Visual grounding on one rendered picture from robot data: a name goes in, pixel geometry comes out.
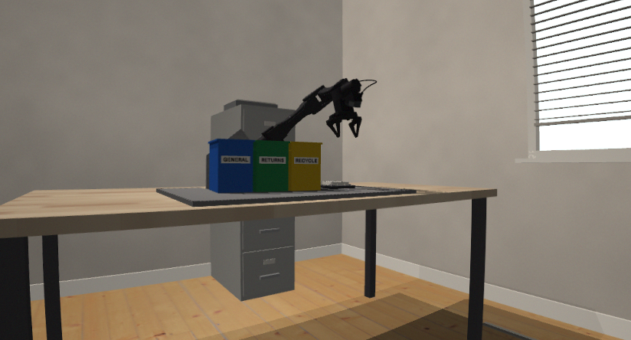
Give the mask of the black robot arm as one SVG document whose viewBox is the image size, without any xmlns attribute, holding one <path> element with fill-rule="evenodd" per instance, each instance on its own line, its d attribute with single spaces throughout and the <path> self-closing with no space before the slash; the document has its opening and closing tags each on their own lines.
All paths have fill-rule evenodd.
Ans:
<svg viewBox="0 0 631 340">
<path fill-rule="evenodd" d="M 332 101 L 334 103 L 337 100 L 335 102 L 336 112 L 354 112 L 353 107 L 361 107 L 362 98 L 361 93 L 359 93 L 360 91 L 361 84 L 358 79 L 353 79 L 348 82 L 347 78 L 343 78 L 332 87 L 325 87 L 322 85 L 306 97 L 303 100 L 303 102 L 305 102 L 300 104 L 299 108 L 288 118 L 262 132 L 261 134 L 263 136 L 261 136 L 258 140 L 283 141 L 283 139 L 287 137 L 291 128 L 293 128 L 300 120 L 311 113 L 315 115 Z M 321 99 L 320 102 L 316 98 L 317 95 Z"/>
</svg>

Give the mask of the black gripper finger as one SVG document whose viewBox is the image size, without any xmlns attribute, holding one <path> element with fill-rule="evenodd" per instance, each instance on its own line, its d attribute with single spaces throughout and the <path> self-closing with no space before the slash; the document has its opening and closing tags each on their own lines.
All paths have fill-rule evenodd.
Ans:
<svg viewBox="0 0 631 340">
<path fill-rule="evenodd" d="M 337 138 L 340 137 L 340 117 L 335 117 L 335 118 L 329 120 L 326 124 L 334 132 L 334 134 L 337 136 Z M 333 124 L 336 124 L 337 132 L 336 132 Z"/>
<path fill-rule="evenodd" d="M 361 118 L 357 118 L 357 119 L 355 119 L 354 121 L 352 121 L 351 123 L 348 124 L 350 129 L 352 130 L 355 138 L 358 137 L 358 132 L 359 132 L 359 128 L 360 128 L 360 125 L 361 125 L 361 121 L 362 121 Z M 356 128 L 356 132 L 355 132 L 354 126 L 355 126 L 356 123 L 357 123 L 357 128 Z"/>
</svg>

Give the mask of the green bin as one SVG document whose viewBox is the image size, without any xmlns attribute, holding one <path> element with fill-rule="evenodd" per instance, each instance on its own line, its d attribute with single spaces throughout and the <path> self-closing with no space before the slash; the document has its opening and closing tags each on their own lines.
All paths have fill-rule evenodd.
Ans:
<svg viewBox="0 0 631 340">
<path fill-rule="evenodd" d="M 288 191 L 289 143 L 253 142 L 253 191 Z"/>
</svg>

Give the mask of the yellow open-top bin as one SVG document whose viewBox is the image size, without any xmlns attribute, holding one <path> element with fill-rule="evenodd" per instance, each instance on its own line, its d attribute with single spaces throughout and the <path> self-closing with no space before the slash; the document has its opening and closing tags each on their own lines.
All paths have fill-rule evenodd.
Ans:
<svg viewBox="0 0 631 340">
<path fill-rule="evenodd" d="M 288 191 L 321 190 L 322 142 L 289 143 Z"/>
</svg>

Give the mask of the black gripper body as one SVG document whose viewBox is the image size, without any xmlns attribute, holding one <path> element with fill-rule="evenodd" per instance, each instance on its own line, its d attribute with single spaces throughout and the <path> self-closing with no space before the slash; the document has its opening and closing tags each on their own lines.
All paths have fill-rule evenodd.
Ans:
<svg viewBox="0 0 631 340">
<path fill-rule="evenodd" d="M 361 118 L 361 116 L 358 116 L 357 112 L 348 112 L 348 111 L 337 111 L 336 112 L 336 109 L 335 109 L 335 113 L 333 113 L 326 122 L 328 122 L 329 120 L 331 120 L 331 119 L 333 119 L 335 117 L 340 117 L 340 122 L 342 122 L 342 119 L 345 119 L 347 121 L 352 119 L 352 121 L 354 121 L 357 118 Z"/>
</svg>

